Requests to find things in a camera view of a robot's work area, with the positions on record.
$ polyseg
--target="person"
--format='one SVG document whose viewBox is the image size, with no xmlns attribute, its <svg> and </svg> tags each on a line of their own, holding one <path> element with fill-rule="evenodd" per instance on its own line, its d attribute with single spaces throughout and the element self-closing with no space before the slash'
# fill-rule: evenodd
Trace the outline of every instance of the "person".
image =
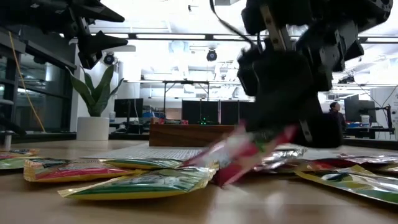
<svg viewBox="0 0 398 224">
<path fill-rule="evenodd" d="M 337 102 L 332 102 L 330 104 L 330 110 L 329 113 L 337 116 L 339 123 L 341 124 L 341 127 L 343 130 L 346 128 L 346 121 L 344 119 L 344 115 L 339 112 L 340 111 L 340 104 Z"/>
</svg>

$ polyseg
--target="tabletop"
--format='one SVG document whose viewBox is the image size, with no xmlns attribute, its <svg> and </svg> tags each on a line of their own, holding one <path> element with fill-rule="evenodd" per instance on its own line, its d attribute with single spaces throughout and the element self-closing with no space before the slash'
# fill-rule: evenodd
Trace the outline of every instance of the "tabletop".
<svg viewBox="0 0 398 224">
<path fill-rule="evenodd" d="M 142 144 L 140 141 L 38 142 L 13 148 L 37 148 L 41 156 L 77 159 Z M 342 147 L 344 152 L 382 153 Z M 251 174 L 225 189 L 209 185 L 190 194 L 152 200 L 84 202 L 61 198 L 57 190 L 90 183 L 37 184 L 21 173 L 0 173 L 1 223 L 397 223 L 397 207 L 366 200 L 297 178 Z"/>
</svg>

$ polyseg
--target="green leaf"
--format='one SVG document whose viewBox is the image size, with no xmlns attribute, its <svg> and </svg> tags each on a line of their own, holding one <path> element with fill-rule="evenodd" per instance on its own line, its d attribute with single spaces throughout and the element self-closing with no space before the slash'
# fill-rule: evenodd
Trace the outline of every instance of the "green leaf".
<svg viewBox="0 0 398 224">
<path fill-rule="evenodd" d="M 80 81 L 78 78 L 70 74 L 70 81 L 72 83 L 73 88 L 80 94 L 80 96 L 85 101 L 87 108 L 90 109 L 95 105 L 95 101 L 93 97 L 90 95 L 90 91 L 85 83 Z"/>
<path fill-rule="evenodd" d="M 99 95 L 98 101 L 92 107 L 91 111 L 89 111 L 90 116 L 101 116 L 101 113 L 105 110 L 108 105 L 109 100 L 109 92 L 111 91 L 110 85 L 105 85 L 102 89 L 103 91 Z"/>
<path fill-rule="evenodd" d="M 94 91 L 93 80 L 91 79 L 90 74 L 85 72 L 85 69 L 83 67 L 81 67 L 81 69 L 83 70 L 83 72 L 85 74 L 85 83 L 86 83 L 88 89 L 90 90 L 90 92 L 92 93 Z"/>
<path fill-rule="evenodd" d="M 118 91 L 120 85 L 122 85 L 122 83 L 123 83 L 123 80 L 124 80 L 124 78 L 120 79 L 117 87 L 114 90 L 112 90 L 111 94 L 109 94 L 109 97 L 113 96 Z"/>
<path fill-rule="evenodd" d="M 98 101 L 98 99 L 100 98 L 100 96 L 101 96 L 101 94 L 103 92 L 103 88 L 106 85 L 110 86 L 111 80 L 112 80 L 112 77 L 113 77 L 113 67 L 114 67 L 114 65 L 111 65 L 105 70 L 101 81 L 99 82 L 98 86 L 92 92 L 94 101 L 96 101 L 96 102 Z"/>
</svg>

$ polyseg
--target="potted plant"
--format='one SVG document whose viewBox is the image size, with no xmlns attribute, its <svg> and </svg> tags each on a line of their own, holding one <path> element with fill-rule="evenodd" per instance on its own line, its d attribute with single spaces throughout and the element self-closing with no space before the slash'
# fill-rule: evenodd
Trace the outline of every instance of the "potted plant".
<svg viewBox="0 0 398 224">
<path fill-rule="evenodd" d="M 80 141 L 106 141 L 109 137 L 109 118 L 102 118 L 101 113 L 108 105 L 108 100 L 117 91 L 123 82 L 119 81 L 117 87 L 111 91 L 111 80 L 113 77 L 114 65 L 109 66 L 97 87 L 84 69 L 85 83 L 71 74 L 73 88 L 80 94 L 86 103 L 90 117 L 79 117 L 77 121 L 76 139 Z"/>
</svg>

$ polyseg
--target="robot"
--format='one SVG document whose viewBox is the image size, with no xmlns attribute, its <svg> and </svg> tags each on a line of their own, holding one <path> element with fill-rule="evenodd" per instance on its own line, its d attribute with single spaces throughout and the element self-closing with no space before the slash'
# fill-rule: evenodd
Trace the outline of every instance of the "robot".
<svg viewBox="0 0 398 224">
<path fill-rule="evenodd" d="M 78 56 L 83 68 L 92 69 L 102 57 L 102 50 L 124 46 L 128 40 L 90 34 L 95 20 L 124 22 L 123 16 L 112 11 L 100 0 L 3 0 L 0 1 L 0 26 L 26 25 L 43 33 L 56 32 L 66 39 L 77 37 Z"/>
<path fill-rule="evenodd" d="M 213 0 L 211 9 L 215 13 Z M 319 91 L 332 88 L 332 72 L 342 72 L 345 61 L 362 56 L 358 33 L 388 20 L 392 0 L 247 0 L 242 18 L 246 32 L 269 37 L 257 43 L 234 27 L 220 22 L 251 44 L 238 59 L 238 77 L 255 111 L 246 131 L 301 127 L 293 143 L 315 148 L 342 145 L 337 118 L 323 114 Z M 286 25 L 307 25 L 308 30 L 291 42 Z"/>
</svg>

